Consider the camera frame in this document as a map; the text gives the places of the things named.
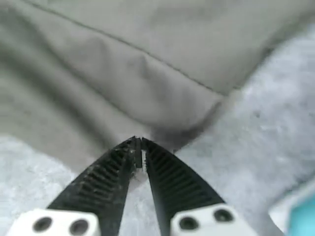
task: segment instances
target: screw hole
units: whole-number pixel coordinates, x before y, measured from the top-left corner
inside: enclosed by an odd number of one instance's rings
[[[199,227],[198,222],[192,217],[184,217],[179,225],[182,230],[195,230]]]
[[[86,220],[77,220],[70,226],[70,233],[74,236],[81,236],[88,230],[89,224]]]
[[[214,217],[218,222],[231,222],[233,221],[233,215],[224,209],[217,210],[214,213]]]
[[[43,231],[49,229],[49,227],[51,226],[52,222],[53,222],[53,220],[50,217],[40,218],[33,225],[33,230],[35,232],[38,232],[38,233],[39,232],[43,232]]]

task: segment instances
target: gray cloth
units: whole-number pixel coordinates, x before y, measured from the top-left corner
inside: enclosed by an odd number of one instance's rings
[[[1,0],[0,131],[76,170],[132,135],[176,149],[314,5]]]

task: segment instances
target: blue object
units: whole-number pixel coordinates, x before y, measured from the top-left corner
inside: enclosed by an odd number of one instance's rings
[[[289,236],[315,236],[315,195],[291,212]]]

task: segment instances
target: white fluffy surface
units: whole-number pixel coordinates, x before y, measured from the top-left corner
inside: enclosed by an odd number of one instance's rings
[[[211,127],[178,152],[261,236],[281,235],[268,208],[315,170],[314,79],[315,24],[279,47]],[[15,139],[0,141],[3,235],[20,212],[45,207],[78,173]],[[121,235],[159,235],[143,176],[133,180]]]

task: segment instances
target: seam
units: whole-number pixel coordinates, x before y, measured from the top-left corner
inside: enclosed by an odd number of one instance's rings
[[[38,8],[38,9],[42,10],[42,11],[51,13],[51,14],[53,14],[53,15],[55,15],[55,16],[58,16],[58,17],[60,17],[60,18],[63,18],[64,20],[68,20],[68,21],[72,22],[73,24],[76,24],[76,25],[79,25],[79,26],[84,27],[84,28],[86,28],[86,29],[89,29],[89,30],[92,30],[92,31],[94,31],[94,32],[100,33],[100,34],[102,34],[102,35],[104,35],[104,36],[106,36],[106,37],[109,37],[109,38],[111,38],[111,39],[113,39],[113,40],[116,40],[116,41],[118,41],[118,42],[120,42],[120,43],[126,44],[126,45],[128,45],[129,47],[131,47],[131,48],[133,48],[133,49],[136,49],[136,50],[138,50],[138,51],[141,51],[141,52],[147,54],[148,56],[152,57],[153,59],[159,61],[160,63],[166,65],[167,67],[171,68],[172,70],[175,70],[175,71],[179,72],[180,74],[182,74],[182,75],[185,76],[186,78],[190,79],[191,81],[194,81],[195,83],[197,83],[197,84],[199,84],[199,85],[201,85],[201,86],[203,86],[203,87],[209,89],[210,91],[212,91],[212,92],[214,92],[214,93],[216,93],[216,94],[219,94],[219,95],[221,95],[221,96],[225,96],[224,93],[215,91],[213,88],[208,87],[208,86],[206,86],[206,85],[200,83],[199,81],[197,81],[197,80],[191,78],[187,73],[185,73],[185,72],[183,72],[182,70],[180,70],[180,69],[174,67],[174,66],[171,65],[170,63],[168,63],[168,62],[166,62],[166,61],[164,61],[164,60],[162,60],[162,59],[160,59],[160,58],[158,58],[158,57],[152,55],[151,53],[147,52],[146,50],[144,50],[144,49],[142,49],[142,48],[140,48],[140,47],[138,47],[138,46],[136,46],[136,45],[134,45],[134,44],[131,44],[131,43],[129,43],[129,42],[127,42],[127,41],[121,39],[121,38],[118,37],[118,36],[112,35],[112,34],[110,34],[110,33],[104,32],[104,31],[99,30],[99,29],[96,29],[96,28],[93,28],[93,27],[91,27],[91,26],[84,25],[84,24],[81,23],[81,22],[78,22],[78,21],[73,20],[72,18],[69,18],[69,17],[67,17],[67,16],[65,16],[65,15],[63,15],[63,14],[60,14],[60,13],[54,11],[54,10],[48,9],[48,8],[46,8],[46,7],[44,7],[44,6],[41,6],[40,4],[31,2],[31,1],[29,1],[29,0],[22,0],[22,1],[25,2],[25,3],[27,3],[27,4],[29,4],[29,5],[31,5],[31,6],[33,6],[33,7],[36,7],[36,8]]]

